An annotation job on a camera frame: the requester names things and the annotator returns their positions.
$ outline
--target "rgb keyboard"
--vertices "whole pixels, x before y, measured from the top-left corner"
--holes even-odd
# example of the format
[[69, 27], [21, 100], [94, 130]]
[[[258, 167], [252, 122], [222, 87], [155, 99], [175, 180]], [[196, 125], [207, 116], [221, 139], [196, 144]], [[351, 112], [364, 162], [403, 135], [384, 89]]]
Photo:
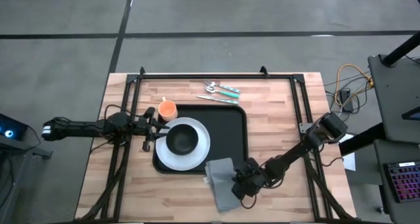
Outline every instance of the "rgb keyboard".
[[385, 164], [384, 169], [397, 202], [420, 201], [420, 161]]

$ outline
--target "wooden tabletop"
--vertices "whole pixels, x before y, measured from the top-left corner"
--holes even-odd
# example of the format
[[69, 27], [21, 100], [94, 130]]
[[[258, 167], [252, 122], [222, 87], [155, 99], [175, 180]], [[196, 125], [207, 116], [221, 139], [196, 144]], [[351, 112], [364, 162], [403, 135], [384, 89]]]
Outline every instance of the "wooden tabletop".
[[[107, 105], [121, 104], [126, 75], [110, 75], [101, 117]], [[317, 120], [324, 113], [329, 112], [321, 74], [304, 73], [304, 76], [312, 116], [314, 120]], [[285, 153], [299, 142], [289, 80], [222, 79], [214, 81], [241, 90], [240, 106], [247, 114], [249, 156], [255, 158], [258, 163]], [[299, 86], [297, 90], [301, 111], [304, 113]], [[136, 112], [142, 114], [149, 106], [157, 108], [162, 97], [179, 104], [220, 104], [196, 97], [202, 94], [205, 94], [205, 91], [203, 81], [200, 79], [142, 80]], [[117, 111], [117, 108], [115, 110], [110, 108], [108, 115]], [[120, 221], [313, 221], [302, 158], [290, 166], [281, 187], [272, 190], [263, 189], [258, 193], [257, 203], [251, 210], [237, 208], [226, 213], [218, 213], [211, 189], [203, 182], [204, 175], [158, 173], [152, 165], [153, 147], [150, 152], [143, 152], [141, 149], [143, 140], [144, 137], [134, 137], [131, 143]], [[104, 139], [95, 139], [93, 146], [104, 141]], [[90, 155], [75, 217], [86, 214], [105, 189], [111, 154], [112, 146], [105, 145]], [[329, 163], [338, 156], [340, 156], [340, 150], [336, 145], [326, 145], [321, 154], [324, 163]], [[334, 197], [350, 215], [356, 216], [342, 161], [337, 160], [332, 166], [324, 168], [324, 171], [328, 188]], [[318, 189], [317, 197], [321, 213], [324, 214]], [[109, 213], [114, 210], [114, 198], [115, 196], [111, 198]], [[248, 206], [252, 201], [250, 198], [245, 199], [244, 204]]]

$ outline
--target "blue light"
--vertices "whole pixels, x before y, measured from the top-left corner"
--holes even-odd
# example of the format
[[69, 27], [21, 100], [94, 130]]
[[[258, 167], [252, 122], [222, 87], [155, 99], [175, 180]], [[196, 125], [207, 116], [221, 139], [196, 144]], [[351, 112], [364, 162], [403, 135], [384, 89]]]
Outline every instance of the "blue light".
[[13, 131], [6, 131], [5, 132], [6, 137], [10, 138], [13, 136]]

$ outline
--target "gray cloth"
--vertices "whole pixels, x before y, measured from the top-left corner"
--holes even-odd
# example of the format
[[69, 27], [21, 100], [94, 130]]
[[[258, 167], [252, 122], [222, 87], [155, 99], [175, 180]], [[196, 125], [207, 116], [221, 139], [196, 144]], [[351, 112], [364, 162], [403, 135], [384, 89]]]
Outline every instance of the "gray cloth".
[[206, 162], [205, 174], [209, 180], [218, 212], [227, 212], [240, 206], [240, 201], [232, 193], [235, 182], [234, 165], [231, 158]]

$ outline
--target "concrete floor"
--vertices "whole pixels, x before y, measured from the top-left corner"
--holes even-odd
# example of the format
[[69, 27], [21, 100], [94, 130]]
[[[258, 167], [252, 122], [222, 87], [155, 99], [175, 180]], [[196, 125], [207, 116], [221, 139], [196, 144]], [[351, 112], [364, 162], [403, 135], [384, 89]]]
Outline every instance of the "concrete floor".
[[[0, 34], [117, 33], [126, 0], [0, 0]], [[133, 0], [127, 32], [416, 30], [417, 0]], [[389, 53], [408, 35], [359, 37], [239, 37], [125, 39], [116, 72], [321, 72], [335, 81], [338, 67]], [[115, 39], [0, 40], [0, 112], [41, 132], [53, 116], [95, 120]], [[419, 56], [417, 48], [411, 56]], [[357, 74], [343, 70], [342, 78]], [[362, 81], [352, 85], [355, 90]], [[326, 87], [333, 91], [334, 85]], [[375, 93], [346, 122], [359, 133], [381, 121]], [[33, 159], [15, 223], [73, 219], [91, 139], [42, 147], [51, 160]], [[374, 157], [361, 150], [356, 159]], [[361, 184], [369, 174], [348, 172], [358, 217], [387, 221], [375, 212], [379, 191]]]

